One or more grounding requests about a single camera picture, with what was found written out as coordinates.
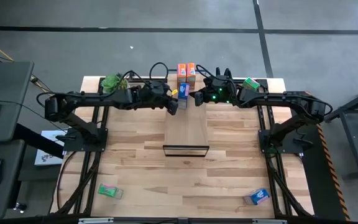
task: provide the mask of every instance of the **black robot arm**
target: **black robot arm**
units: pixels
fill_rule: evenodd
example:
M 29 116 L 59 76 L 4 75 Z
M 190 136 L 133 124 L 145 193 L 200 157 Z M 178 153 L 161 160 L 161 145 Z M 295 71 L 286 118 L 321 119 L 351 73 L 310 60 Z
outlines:
M 218 69 L 216 71 L 216 76 L 210 74 L 209 77 L 204 78 L 204 88 L 190 93 L 195 98 L 196 106 L 209 102 L 230 103 L 239 108 L 282 106 L 296 112 L 296 116 L 284 123 L 276 123 L 270 128 L 268 141 L 275 147 L 281 146 L 284 137 L 297 128 L 307 124 L 318 124 L 324 120 L 325 108 L 328 104 L 305 91 L 259 93 L 234 84 L 229 69 L 226 69 L 224 75 L 220 75 Z
M 125 90 L 116 90 L 110 94 L 101 93 L 54 93 L 45 100 L 45 118 L 53 122 L 65 123 L 76 129 L 85 144 L 100 140 L 96 124 L 87 123 L 72 111 L 85 106 L 113 106 L 120 110 L 139 108 L 166 108 L 175 115 L 177 99 L 167 95 L 170 87 L 164 82 L 147 82 L 144 86 L 133 86 Z

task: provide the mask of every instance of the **small package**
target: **small package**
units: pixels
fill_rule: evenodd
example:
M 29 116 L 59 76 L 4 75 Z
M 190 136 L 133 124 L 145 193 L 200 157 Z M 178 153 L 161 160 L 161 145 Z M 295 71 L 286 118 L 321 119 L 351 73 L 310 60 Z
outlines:
M 196 84 L 196 65 L 194 63 L 186 65 L 186 83 L 189 83 L 190 89 L 194 90 Z
M 187 83 L 181 83 L 178 93 L 178 108 L 187 109 L 187 98 L 189 96 L 190 85 Z
M 110 185 L 100 184 L 98 194 L 102 194 L 108 197 L 113 197 L 116 199 L 121 199 L 122 194 L 124 193 L 123 190 Z
M 244 201 L 247 205 L 258 205 L 262 203 L 264 200 L 269 198 L 269 194 L 266 189 L 257 189 L 248 195 L 244 196 Z
M 178 75 L 177 75 L 177 82 L 178 82 L 178 89 L 180 89 L 181 83 L 186 83 L 186 64 L 178 64 Z
M 258 91 L 260 84 L 259 84 L 259 82 L 248 77 L 244 80 L 244 82 L 242 83 L 242 86 L 249 90 Z

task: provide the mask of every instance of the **concrete floor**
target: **concrete floor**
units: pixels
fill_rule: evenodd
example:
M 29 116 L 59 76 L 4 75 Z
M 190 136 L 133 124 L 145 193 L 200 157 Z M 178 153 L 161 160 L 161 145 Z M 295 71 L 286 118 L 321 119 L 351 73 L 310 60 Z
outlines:
M 358 1 L 259 4 L 265 29 L 358 30 Z M 0 0 L 0 25 L 257 28 L 252 0 Z M 335 108 L 358 93 L 358 35 L 269 34 L 266 40 L 273 75 L 285 79 L 287 90 L 308 90 Z M 0 31 L 0 48 L 15 60 L 34 61 L 34 75 L 54 91 L 79 90 L 84 75 L 129 69 L 146 75 L 158 61 L 170 68 L 178 62 L 196 62 L 210 70 L 229 67 L 237 77 L 266 77 L 258 34 Z M 37 93 L 40 90 L 31 85 L 25 104 L 42 113 L 35 102 Z M 54 129 L 26 110 L 20 122 L 38 132 Z M 323 124 L 323 129 L 338 175 L 355 172 L 341 122 Z M 358 180 L 340 182 L 351 219 L 358 221 Z M 43 189 L 48 184 L 32 183 L 30 190 L 23 190 L 32 192 L 25 197 L 30 216 L 47 213 L 50 203 L 49 197 L 37 196 L 36 185 Z M 49 186 L 52 192 L 53 181 Z

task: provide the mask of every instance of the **black desk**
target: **black desk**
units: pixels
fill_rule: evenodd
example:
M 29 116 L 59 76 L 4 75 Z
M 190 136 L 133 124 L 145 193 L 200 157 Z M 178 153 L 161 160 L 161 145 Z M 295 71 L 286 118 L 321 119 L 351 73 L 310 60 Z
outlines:
M 16 203 L 27 145 L 63 158 L 61 145 L 17 123 L 33 67 L 33 62 L 0 63 L 0 100 L 18 103 L 0 102 L 0 158 L 5 162 L 0 184 L 0 218 Z
M 0 63 L 0 100 L 23 103 L 34 63 Z M 0 142 L 12 139 L 21 106 L 0 103 Z
M 0 63 L 0 100 L 19 104 L 0 102 L 0 142 L 23 139 L 26 144 L 63 158 L 61 145 L 17 123 L 33 67 L 33 62 Z
M 0 159 L 4 159 L 3 180 L 0 184 L 0 218 L 3 218 L 7 208 L 13 208 L 16 200 L 11 195 L 19 191 L 17 181 L 25 144 L 23 140 L 0 143 Z

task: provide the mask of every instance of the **green package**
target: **green package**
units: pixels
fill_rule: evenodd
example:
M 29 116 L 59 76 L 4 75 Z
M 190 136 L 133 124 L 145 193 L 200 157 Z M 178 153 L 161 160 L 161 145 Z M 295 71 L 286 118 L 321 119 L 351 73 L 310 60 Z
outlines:
M 109 186 L 109 185 L 104 185 L 104 184 L 100 184 L 99 190 L 98 190 L 98 194 L 102 194 L 102 195 L 105 195 L 108 197 L 113 197 L 116 199 L 121 199 L 123 193 L 124 193 L 123 190 L 121 190 L 115 186 Z
M 242 83 L 242 86 L 249 90 L 258 91 L 260 84 L 257 81 L 248 77 L 244 80 L 244 82 Z

